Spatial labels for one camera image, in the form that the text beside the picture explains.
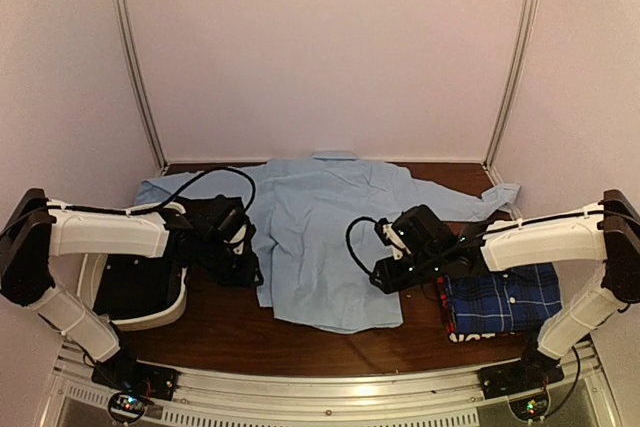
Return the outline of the light blue long sleeve shirt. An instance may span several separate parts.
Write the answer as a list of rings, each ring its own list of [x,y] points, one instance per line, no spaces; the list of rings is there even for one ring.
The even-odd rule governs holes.
[[[415,179],[394,164],[324,153],[270,160],[236,173],[217,170],[203,178],[194,173],[149,178],[141,182],[135,202],[163,201],[180,186],[188,200],[218,194],[251,199],[253,248],[264,276],[257,290],[260,306],[272,308],[278,320],[339,334],[403,322],[398,296],[372,286],[349,254],[356,251],[368,266],[390,254],[370,226],[350,229],[354,219],[391,219],[426,205],[442,221],[482,221],[514,204],[520,190],[517,184],[498,184],[472,196]]]

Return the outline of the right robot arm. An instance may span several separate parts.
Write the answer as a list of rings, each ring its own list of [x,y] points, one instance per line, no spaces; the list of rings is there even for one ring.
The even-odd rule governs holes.
[[[533,219],[481,221],[454,233],[425,205],[375,227],[390,256],[367,276],[386,294],[442,275],[497,274],[561,261],[600,263],[568,306],[547,320],[535,349],[513,366],[519,387],[535,387],[579,340],[615,311],[639,301],[639,215],[619,190],[580,209]]]

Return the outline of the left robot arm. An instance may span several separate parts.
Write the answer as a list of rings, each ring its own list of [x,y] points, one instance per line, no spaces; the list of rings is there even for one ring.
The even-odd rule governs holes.
[[[133,208],[71,205],[28,190],[1,233],[1,295],[48,321],[88,356],[105,364],[123,391],[137,389],[144,371],[120,334],[180,316],[188,270],[209,271],[224,286],[263,281],[251,243],[256,232],[238,197],[176,198]],[[56,283],[53,257],[103,260],[87,302]]]

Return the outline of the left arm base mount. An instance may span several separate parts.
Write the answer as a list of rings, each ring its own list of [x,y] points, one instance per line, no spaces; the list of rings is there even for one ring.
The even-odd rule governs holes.
[[[169,367],[139,362],[124,350],[105,361],[83,354],[92,368],[93,383],[114,390],[107,401],[107,413],[116,424],[130,425],[155,405],[155,400],[171,401],[179,373]]]

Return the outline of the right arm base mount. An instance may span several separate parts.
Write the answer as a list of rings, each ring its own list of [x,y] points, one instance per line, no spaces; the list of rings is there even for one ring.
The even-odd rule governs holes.
[[[541,421],[549,412],[548,388],[564,379],[560,361],[537,350],[519,360],[484,367],[478,373],[485,399],[508,397],[512,414],[520,421]]]

